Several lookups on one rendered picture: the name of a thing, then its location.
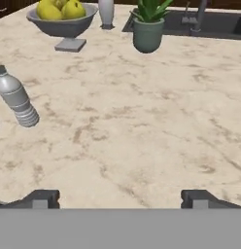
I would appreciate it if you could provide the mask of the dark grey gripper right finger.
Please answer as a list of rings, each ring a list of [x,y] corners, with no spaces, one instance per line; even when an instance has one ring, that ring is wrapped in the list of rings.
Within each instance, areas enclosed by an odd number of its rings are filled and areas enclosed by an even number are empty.
[[[221,200],[206,190],[182,190],[181,207],[186,209],[240,208],[240,205]]]

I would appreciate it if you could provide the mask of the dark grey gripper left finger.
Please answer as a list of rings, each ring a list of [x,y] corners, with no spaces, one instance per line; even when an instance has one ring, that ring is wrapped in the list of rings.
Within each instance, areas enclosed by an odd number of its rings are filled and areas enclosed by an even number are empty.
[[[6,208],[59,209],[59,190],[35,190],[23,199],[5,205]]]

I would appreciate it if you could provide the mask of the grey plastic water bottle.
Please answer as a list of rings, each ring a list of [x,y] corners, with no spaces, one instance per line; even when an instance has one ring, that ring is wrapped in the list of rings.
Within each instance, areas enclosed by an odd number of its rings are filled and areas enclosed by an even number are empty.
[[[39,114],[31,104],[23,84],[9,74],[4,65],[0,65],[0,95],[14,111],[21,126],[31,127],[39,122]]]

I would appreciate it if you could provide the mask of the dark grey sink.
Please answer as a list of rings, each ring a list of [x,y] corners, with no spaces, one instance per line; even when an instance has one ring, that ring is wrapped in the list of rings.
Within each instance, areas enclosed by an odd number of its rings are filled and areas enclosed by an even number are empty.
[[[164,18],[163,34],[241,40],[241,13],[205,12],[199,32],[192,32],[190,24],[182,24],[183,15],[183,11],[170,11]]]

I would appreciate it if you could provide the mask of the green potted aloe plant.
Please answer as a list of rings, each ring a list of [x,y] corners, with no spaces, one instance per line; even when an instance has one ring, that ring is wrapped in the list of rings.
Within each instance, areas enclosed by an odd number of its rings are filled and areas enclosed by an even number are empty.
[[[162,40],[164,17],[174,0],[138,0],[133,14],[133,46],[140,53],[155,52]]]

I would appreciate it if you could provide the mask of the grey tap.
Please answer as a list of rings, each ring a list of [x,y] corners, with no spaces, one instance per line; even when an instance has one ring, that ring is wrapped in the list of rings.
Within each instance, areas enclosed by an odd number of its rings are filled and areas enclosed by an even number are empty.
[[[201,0],[198,6],[198,10],[194,17],[189,16],[189,5],[190,2],[187,3],[185,12],[182,16],[181,24],[190,25],[191,32],[199,32],[201,30],[201,23],[204,18],[204,13],[207,8],[208,0]]]

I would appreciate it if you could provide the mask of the yellow pear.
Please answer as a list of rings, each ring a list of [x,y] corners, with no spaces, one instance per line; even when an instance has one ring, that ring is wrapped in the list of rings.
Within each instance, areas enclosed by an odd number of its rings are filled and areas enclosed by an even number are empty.
[[[52,4],[57,7],[57,9],[61,10],[62,7],[68,2],[69,0],[51,0]]]
[[[36,13],[40,19],[44,20],[61,20],[61,10],[57,9],[51,0],[41,0],[36,8]]]
[[[64,19],[83,18],[86,15],[86,9],[79,0],[69,0],[61,11]]]

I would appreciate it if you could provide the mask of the white vase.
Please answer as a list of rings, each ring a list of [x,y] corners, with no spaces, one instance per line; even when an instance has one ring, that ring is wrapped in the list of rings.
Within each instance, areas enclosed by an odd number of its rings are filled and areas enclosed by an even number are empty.
[[[98,9],[102,21],[103,29],[112,29],[115,4],[114,0],[98,0]]]

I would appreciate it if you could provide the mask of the grey pedestal fruit bowl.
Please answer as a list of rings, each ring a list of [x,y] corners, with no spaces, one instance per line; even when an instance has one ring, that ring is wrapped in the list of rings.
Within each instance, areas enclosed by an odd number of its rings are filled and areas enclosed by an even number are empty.
[[[41,20],[34,9],[27,13],[26,18],[45,34],[62,38],[62,41],[54,46],[56,51],[77,53],[86,44],[86,39],[78,39],[78,36],[89,28],[98,11],[98,8],[92,4],[84,3],[83,6],[86,9],[86,15],[83,18],[58,21]]]

